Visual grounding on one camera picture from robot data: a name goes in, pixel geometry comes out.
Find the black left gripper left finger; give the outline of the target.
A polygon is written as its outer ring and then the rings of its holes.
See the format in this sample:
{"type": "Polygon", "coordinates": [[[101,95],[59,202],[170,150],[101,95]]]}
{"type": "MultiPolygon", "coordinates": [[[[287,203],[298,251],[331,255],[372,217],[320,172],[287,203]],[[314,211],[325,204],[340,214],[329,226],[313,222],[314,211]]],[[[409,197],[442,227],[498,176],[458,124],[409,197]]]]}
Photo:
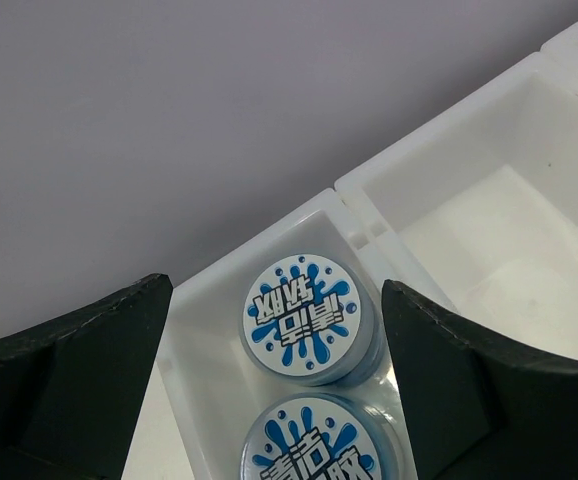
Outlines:
{"type": "Polygon", "coordinates": [[[121,478],[172,294],[151,274],[0,338],[0,479],[121,478]]]}

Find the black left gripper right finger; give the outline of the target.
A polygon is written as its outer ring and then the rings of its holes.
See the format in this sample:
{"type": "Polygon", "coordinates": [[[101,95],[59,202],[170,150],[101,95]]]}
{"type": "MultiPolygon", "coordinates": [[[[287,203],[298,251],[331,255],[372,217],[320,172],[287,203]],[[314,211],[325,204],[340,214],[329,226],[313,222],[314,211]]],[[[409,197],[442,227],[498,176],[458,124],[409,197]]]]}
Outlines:
{"type": "Polygon", "coordinates": [[[421,479],[578,479],[578,360],[383,284],[381,309],[421,479]]]}

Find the blue round jar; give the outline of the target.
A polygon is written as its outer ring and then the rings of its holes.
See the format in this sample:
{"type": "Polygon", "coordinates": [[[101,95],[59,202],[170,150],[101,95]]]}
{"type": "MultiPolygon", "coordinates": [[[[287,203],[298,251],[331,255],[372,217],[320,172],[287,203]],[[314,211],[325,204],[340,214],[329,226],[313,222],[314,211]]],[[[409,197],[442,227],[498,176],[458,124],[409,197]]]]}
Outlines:
{"type": "Polygon", "coordinates": [[[313,253],[277,259],[260,272],[239,333],[262,371],[304,386],[358,385],[384,351],[370,288],[348,264],[313,253]]]}
{"type": "Polygon", "coordinates": [[[245,437],[240,479],[403,479],[391,418],[329,393],[288,396],[264,410],[245,437]]]}

